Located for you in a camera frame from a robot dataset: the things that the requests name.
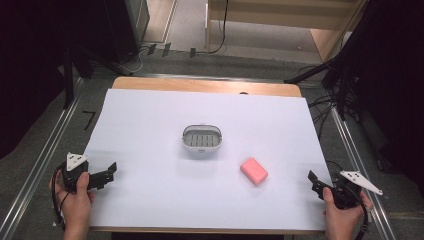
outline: hand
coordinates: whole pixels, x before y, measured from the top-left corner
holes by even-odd
[[[334,205],[333,193],[329,188],[323,190],[326,208],[324,211],[325,222],[327,224],[326,236],[329,240],[351,239],[353,229],[364,213],[361,206],[340,210]],[[373,208],[371,200],[361,192],[359,195],[361,201],[368,209]]]
[[[59,183],[62,171],[56,176],[55,191],[58,204],[62,204],[62,212],[65,216],[66,229],[63,239],[85,239],[90,226],[91,204],[94,194],[87,192],[90,175],[84,172],[77,182],[77,193],[68,193]]]

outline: pink block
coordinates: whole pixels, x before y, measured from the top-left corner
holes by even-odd
[[[249,158],[240,166],[241,171],[256,186],[259,185],[268,176],[268,172],[254,158]]]

